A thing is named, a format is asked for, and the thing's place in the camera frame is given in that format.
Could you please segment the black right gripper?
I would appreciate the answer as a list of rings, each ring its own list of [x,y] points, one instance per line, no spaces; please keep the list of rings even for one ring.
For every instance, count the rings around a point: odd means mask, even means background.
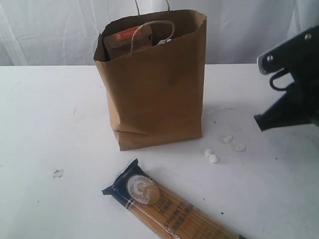
[[[319,123],[319,68],[285,68],[294,82],[264,113],[254,115],[261,131]]]

